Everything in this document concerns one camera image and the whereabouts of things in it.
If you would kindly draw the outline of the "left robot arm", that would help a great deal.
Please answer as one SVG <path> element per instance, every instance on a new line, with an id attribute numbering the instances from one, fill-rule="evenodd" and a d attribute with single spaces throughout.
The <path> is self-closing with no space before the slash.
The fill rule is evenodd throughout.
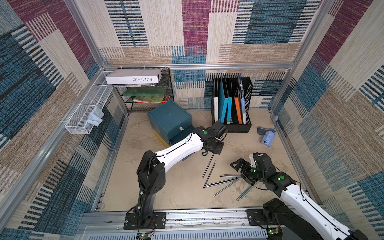
<path id="1" fill-rule="evenodd" d="M 201 150 L 204 150 L 203 156 L 208 152 L 219 155 L 227 133 L 226 125 L 217 121 L 211 127 L 193 129 L 185 138 L 165 150 L 156 153 L 146 151 L 137 169 L 140 188 L 138 203 L 127 212 L 124 229 L 163 229 L 165 224 L 162 221 L 166 216 L 156 216 L 154 200 L 156 193 L 166 184 L 167 171 Z"/>

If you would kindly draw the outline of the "teal pencil pair horizontal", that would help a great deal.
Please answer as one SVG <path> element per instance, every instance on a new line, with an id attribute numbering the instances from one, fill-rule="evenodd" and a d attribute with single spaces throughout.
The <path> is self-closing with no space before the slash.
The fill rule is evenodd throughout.
<path id="1" fill-rule="evenodd" d="M 220 175 L 221 178 L 241 178 L 241 175 L 228 175 L 228 174 L 223 174 Z"/>

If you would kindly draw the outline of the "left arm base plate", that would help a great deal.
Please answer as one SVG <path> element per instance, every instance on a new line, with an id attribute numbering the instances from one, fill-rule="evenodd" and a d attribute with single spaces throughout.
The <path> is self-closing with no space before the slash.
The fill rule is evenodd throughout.
<path id="1" fill-rule="evenodd" d="M 154 212 L 148 217 L 139 217 L 137 213 L 127 213 L 124 221 L 124 230 L 157 230 L 166 227 L 167 213 Z"/>

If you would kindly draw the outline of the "teal drawer cabinet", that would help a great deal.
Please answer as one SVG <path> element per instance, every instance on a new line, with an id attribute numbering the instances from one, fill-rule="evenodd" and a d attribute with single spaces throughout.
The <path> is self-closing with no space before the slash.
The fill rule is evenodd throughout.
<path id="1" fill-rule="evenodd" d="M 169 145 L 170 140 L 178 133 L 189 126 L 194 128 L 193 116 L 172 100 L 150 111 L 148 118 L 152 129 Z"/>

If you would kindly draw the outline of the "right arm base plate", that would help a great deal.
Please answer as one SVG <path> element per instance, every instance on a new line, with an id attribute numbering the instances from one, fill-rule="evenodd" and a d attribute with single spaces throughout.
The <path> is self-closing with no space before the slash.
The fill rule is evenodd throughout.
<path id="1" fill-rule="evenodd" d="M 272 225 L 278 225 L 275 217 L 267 210 L 247 209 L 246 213 L 250 226 L 269 227 Z"/>

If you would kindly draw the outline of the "teal drawer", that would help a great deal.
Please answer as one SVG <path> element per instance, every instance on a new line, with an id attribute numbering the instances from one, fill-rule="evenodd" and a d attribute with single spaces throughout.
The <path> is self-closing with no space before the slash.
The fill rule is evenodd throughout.
<path id="1" fill-rule="evenodd" d="M 181 161 L 182 158 L 186 159 L 202 149 L 203 143 L 198 134 L 193 133 L 194 129 L 189 126 L 178 133 L 170 140 L 170 147 L 169 150 L 165 150 L 165 155 L 163 157 L 157 155 L 159 159 L 162 159 L 165 166 L 171 168 Z"/>

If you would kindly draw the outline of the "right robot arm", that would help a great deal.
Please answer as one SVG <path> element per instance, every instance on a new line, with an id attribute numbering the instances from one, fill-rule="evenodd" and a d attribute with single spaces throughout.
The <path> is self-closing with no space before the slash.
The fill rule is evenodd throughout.
<path id="1" fill-rule="evenodd" d="M 366 240 L 360 230 L 352 231 L 308 197 L 293 178 L 276 168 L 265 153 L 230 164 L 251 186 L 263 183 L 276 198 L 261 211 L 248 211 L 251 225 L 283 225 L 303 240 Z"/>

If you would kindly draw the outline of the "yellow bottom drawer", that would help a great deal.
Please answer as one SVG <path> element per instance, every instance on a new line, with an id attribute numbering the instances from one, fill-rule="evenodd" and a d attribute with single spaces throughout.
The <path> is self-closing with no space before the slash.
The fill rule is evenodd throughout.
<path id="1" fill-rule="evenodd" d="M 157 137 L 157 139 L 166 147 L 169 148 L 170 145 L 155 131 L 153 130 L 154 135 Z"/>

